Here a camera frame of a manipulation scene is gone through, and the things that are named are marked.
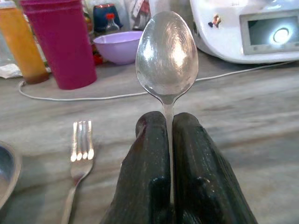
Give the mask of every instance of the white appliance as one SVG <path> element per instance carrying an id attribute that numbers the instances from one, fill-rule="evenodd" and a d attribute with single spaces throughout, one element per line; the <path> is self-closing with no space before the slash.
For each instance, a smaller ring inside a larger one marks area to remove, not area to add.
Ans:
<path id="1" fill-rule="evenodd" d="M 197 47 L 234 63 L 299 60 L 299 0 L 190 0 Z"/>

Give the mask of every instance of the appliance display screen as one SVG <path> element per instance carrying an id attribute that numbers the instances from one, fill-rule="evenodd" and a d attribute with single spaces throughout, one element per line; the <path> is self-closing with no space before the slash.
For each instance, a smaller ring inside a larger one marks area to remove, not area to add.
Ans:
<path id="1" fill-rule="evenodd" d="M 250 44 L 276 44 L 299 42 L 297 16 L 248 21 Z"/>

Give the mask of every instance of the silver spoon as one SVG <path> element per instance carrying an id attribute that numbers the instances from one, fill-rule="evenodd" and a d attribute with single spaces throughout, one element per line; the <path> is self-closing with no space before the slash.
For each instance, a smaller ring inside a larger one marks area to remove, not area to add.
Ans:
<path id="1" fill-rule="evenodd" d="M 185 21 L 175 12 L 156 14 L 141 36 L 136 74 L 142 87 L 163 104 L 171 160 L 171 203 L 174 203 L 173 105 L 191 88 L 198 69 L 197 49 Z"/>

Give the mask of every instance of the pink plastic cup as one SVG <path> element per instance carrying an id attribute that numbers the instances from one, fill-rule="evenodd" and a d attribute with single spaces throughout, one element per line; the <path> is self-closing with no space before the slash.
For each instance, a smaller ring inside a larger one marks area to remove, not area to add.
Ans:
<path id="1" fill-rule="evenodd" d="M 25 0 L 21 5 L 58 87 L 72 90 L 96 81 L 81 1 Z"/>

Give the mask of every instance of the wood grain surface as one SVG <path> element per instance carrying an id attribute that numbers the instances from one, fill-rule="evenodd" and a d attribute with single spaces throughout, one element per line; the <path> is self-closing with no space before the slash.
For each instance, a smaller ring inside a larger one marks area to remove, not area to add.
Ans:
<path id="1" fill-rule="evenodd" d="M 198 77 L 252 68 L 199 53 Z M 299 63 L 196 83 L 175 113 L 196 116 L 232 165 L 259 224 L 299 223 Z M 135 66 L 105 64 L 98 81 L 58 89 L 51 78 L 26 86 L 53 98 L 105 97 L 143 91 Z M 58 224 L 71 187 L 72 123 L 93 121 L 96 161 L 79 187 L 72 224 L 98 224 L 109 207 L 121 161 L 135 139 L 137 120 L 161 111 L 150 95 L 108 101 L 49 102 L 17 92 L 21 79 L 0 79 L 0 140 L 23 155 L 22 174 L 2 224 Z"/>

